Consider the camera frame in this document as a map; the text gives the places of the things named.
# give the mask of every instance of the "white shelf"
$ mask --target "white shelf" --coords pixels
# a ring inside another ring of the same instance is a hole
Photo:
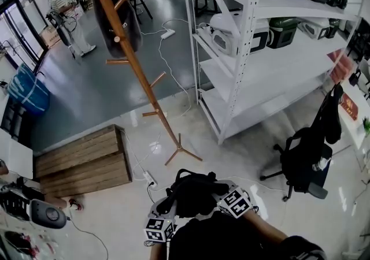
[[[203,37],[204,33],[200,31],[199,36]],[[235,115],[330,70],[334,63],[326,54],[345,46],[346,42],[338,34],[332,39],[323,38],[317,41],[297,30],[291,45],[280,49],[266,47],[251,54]],[[226,57],[228,66],[234,66],[235,59]],[[234,79],[225,76],[214,59],[200,62],[200,65],[224,103],[227,103]]]
[[[200,64],[224,103],[227,103],[233,79],[226,78],[212,59]],[[250,66],[247,70],[254,73],[257,79],[253,80],[253,83],[243,86],[239,91],[234,115],[239,115],[255,105],[269,101],[300,83],[323,74],[333,66],[333,62],[326,55],[321,57],[311,56],[309,59],[293,61],[291,64],[285,65],[284,68],[275,68],[276,71],[274,73],[270,72],[269,76],[265,73],[253,72],[253,66]]]
[[[244,4],[245,0],[235,0]],[[327,17],[355,21],[357,16],[340,8],[311,0],[260,0],[257,18],[268,17]]]
[[[218,50],[212,43],[207,30],[200,28],[198,29],[198,35],[194,34],[193,36],[197,41],[203,40],[203,43],[200,43],[202,47],[206,43],[205,51],[219,66],[223,63],[229,72],[234,73],[236,58]],[[331,39],[314,40],[300,29],[297,29],[292,44],[279,49],[265,47],[263,50],[250,55],[247,66],[248,72],[244,74],[243,78],[244,86],[260,81],[263,77],[269,77],[279,69],[290,68],[292,64],[299,65],[299,62],[303,60],[309,60],[313,56],[319,57],[329,54],[346,47],[346,45],[346,41],[339,34]]]
[[[228,138],[233,136],[238,132],[241,132],[246,128],[265,120],[269,116],[284,109],[321,85],[322,81],[318,77],[310,79],[303,84],[296,86],[290,92],[279,95],[270,101],[244,111],[242,114],[234,117],[231,120],[230,125],[226,130],[225,137]],[[209,114],[207,111],[208,109],[217,126],[221,128],[224,121],[225,112],[227,111],[227,104],[223,101],[222,97],[215,88],[202,92],[202,97],[206,104],[206,107],[202,105],[203,109],[205,109],[205,113]],[[214,129],[216,135],[219,136],[219,131],[216,130],[214,125],[212,125],[212,128]]]

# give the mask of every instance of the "green lid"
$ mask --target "green lid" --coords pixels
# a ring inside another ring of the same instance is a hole
[[[296,17],[273,17],[270,20],[270,27],[284,28],[292,25],[297,25],[298,20]]]
[[[337,18],[329,18],[329,24],[331,26],[339,26],[339,20]]]

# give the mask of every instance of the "wooden coat rack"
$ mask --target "wooden coat rack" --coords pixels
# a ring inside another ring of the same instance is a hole
[[[158,104],[156,96],[153,93],[153,86],[158,83],[159,80],[166,74],[165,72],[162,72],[154,81],[152,84],[149,84],[143,69],[140,66],[140,63],[135,55],[134,50],[132,49],[132,46],[130,42],[128,41],[125,30],[123,29],[121,20],[117,14],[117,10],[120,8],[120,6],[127,0],[119,0],[115,5],[113,4],[112,0],[100,0],[102,7],[105,11],[105,14],[114,30],[114,33],[116,34],[116,37],[114,38],[114,41],[116,43],[119,43],[122,47],[123,52],[126,54],[127,60],[107,60],[107,64],[128,64],[131,66],[132,70],[134,70],[135,75],[140,81],[141,86],[144,89],[145,94],[147,95],[150,103],[153,105],[154,111],[143,113],[143,116],[151,116],[151,115],[158,115],[160,120],[162,121],[165,129],[167,130],[169,136],[173,140],[173,142],[176,145],[176,151],[172,154],[172,156],[169,158],[169,160],[165,163],[165,165],[169,164],[171,160],[175,157],[175,155],[179,152],[185,152],[189,154],[190,156],[196,158],[199,161],[202,161],[202,158],[194,155],[193,153],[185,150],[181,145],[181,135],[179,134],[179,140],[177,140],[175,134],[172,132],[171,127],[169,126],[169,123],[167,122],[166,117],[163,114],[161,106]]]

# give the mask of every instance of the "striped shirt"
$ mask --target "striped shirt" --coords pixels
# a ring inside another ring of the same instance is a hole
[[[51,9],[57,13],[60,13],[59,9],[66,5],[68,5],[67,0],[50,0]],[[69,9],[66,12],[64,12],[64,15],[68,17],[73,17],[74,12],[72,9]]]

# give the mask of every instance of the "gray floor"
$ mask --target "gray floor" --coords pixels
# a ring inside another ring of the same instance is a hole
[[[144,11],[139,17],[143,33],[161,29],[164,21],[173,18],[187,20],[184,0],[145,0],[153,20]],[[208,21],[210,15],[203,15],[198,23]],[[32,132],[32,149],[40,151],[113,117],[131,111],[148,103],[138,80],[129,66],[107,66],[111,58],[102,40],[94,12],[87,12],[80,19],[86,39],[97,49],[83,59],[74,61],[69,50],[59,43],[46,56],[39,76],[51,92],[50,108],[41,117]],[[162,43],[162,55],[167,59],[173,75],[184,88],[194,86],[193,63],[191,60],[188,25],[182,21],[165,24],[176,34]],[[169,75],[169,69],[160,58],[158,47],[160,35],[143,36],[143,46],[136,53],[149,81],[162,71],[168,74],[154,88],[158,99],[180,91]],[[201,52],[201,59],[207,55]]]

